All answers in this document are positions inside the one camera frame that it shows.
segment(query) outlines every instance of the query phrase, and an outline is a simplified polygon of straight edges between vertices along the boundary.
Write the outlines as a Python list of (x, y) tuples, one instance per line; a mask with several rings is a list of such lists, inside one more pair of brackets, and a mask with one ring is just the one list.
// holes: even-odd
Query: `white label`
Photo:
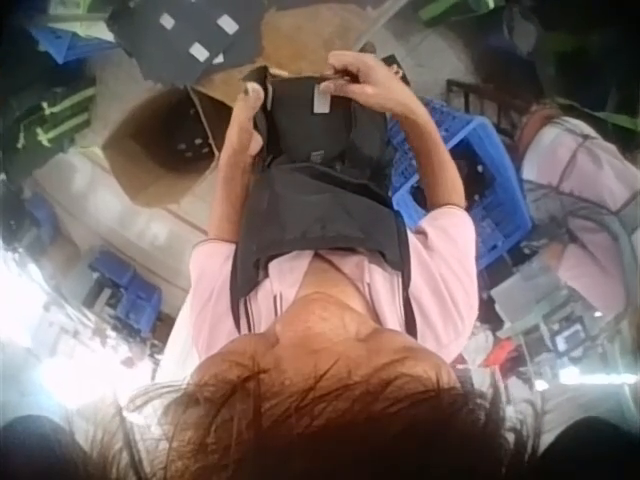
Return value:
[(331, 111), (331, 95), (320, 91), (316, 85), (313, 91), (313, 113), (329, 113)]
[(176, 21), (168, 13), (163, 13), (160, 17), (160, 25), (162, 25), (167, 30), (171, 30), (175, 24)]
[(216, 23), (229, 35), (233, 35), (240, 28), (240, 25), (238, 25), (236, 21), (226, 13), (221, 16)]
[(198, 42), (191, 45), (191, 48), (189, 49), (189, 53), (194, 57), (196, 57), (201, 62), (204, 62), (207, 58), (209, 58), (209, 50), (204, 48)]

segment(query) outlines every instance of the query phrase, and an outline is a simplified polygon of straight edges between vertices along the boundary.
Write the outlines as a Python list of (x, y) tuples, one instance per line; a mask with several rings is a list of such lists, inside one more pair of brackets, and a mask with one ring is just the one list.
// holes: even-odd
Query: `pink shirt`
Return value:
[[(584, 136), (590, 137), (585, 143)], [(573, 167), (565, 171), (570, 158)], [(640, 172), (616, 147), (605, 142), (584, 122), (562, 117), (544, 127), (535, 137), (522, 164), (522, 177), (581, 197), (617, 211), (640, 190)], [(619, 249), (611, 236), (595, 223), (572, 218), (572, 231), (589, 249), (578, 244), (566, 247), (558, 276), (578, 290), (606, 317), (626, 305)], [(631, 238), (640, 251), (638, 232)]]
[[(478, 313), (473, 222), (457, 207), (434, 210), (409, 234), (409, 249), (409, 295), (418, 341), (449, 362), (462, 351)], [(165, 349), (162, 380), (188, 374), (199, 361), (238, 336), (229, 298), (234, 251), (235, 244), (217, 240), (205, 240), (195, 247), (191, 290)], [(404, 331), (398, 272), (375, 254), (316, 253), (360, 288), (384, 327)], [(312, 251), (293, 252), (269, 263), (268, 278), (249, 296), (254, 331), (266, 330), (293, 302), (313, 255)]]

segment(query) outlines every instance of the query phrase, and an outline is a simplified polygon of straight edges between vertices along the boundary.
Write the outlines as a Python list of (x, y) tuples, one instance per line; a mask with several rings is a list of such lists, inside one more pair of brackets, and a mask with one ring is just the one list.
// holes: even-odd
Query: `brown cardboard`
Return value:
[[(210, 166), (204, 164), (197, 170), (175, 172), (160, 166), (171, 161), (167, 156), (173, 155), (161, 141), (163, 119), (185, 95), (191, 95), (201, 118), (207, 119), (214, 154)], [(142, 207), (174, 204), (215, 168), (230, 116), (231, 108), (218, 100), (170, 88), (134, 106), (104, 142), (102, 151), (111, 173), (133, 203)]]

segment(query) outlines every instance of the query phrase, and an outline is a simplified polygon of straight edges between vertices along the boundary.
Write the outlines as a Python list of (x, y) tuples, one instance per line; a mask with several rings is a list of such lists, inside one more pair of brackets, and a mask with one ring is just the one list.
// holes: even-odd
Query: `brown hair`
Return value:
[(251, 373), (183, 389), (164, 408), (165, 448), (125, 425), (93, 443), (85, 479), (523, 478), (534, 460), (537, 440), (505, 427), (497, 397), (410, 377), (321, 383), (288, 392)]

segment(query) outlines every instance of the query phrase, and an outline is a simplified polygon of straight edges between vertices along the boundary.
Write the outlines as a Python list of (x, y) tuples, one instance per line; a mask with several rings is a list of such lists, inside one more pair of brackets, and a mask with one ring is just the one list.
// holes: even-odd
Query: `short sleeve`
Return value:
[(238, 336), (231, 314), (230, 280), (235, 244), (206, 240), (193, 249), (189, 311), (200, 359)]
[(409, 294), (418, 340), (451, 361), (462, 351), (478, 315), (473, 221), (461, 208), (438, 208), (409, 235), (409, 248)]

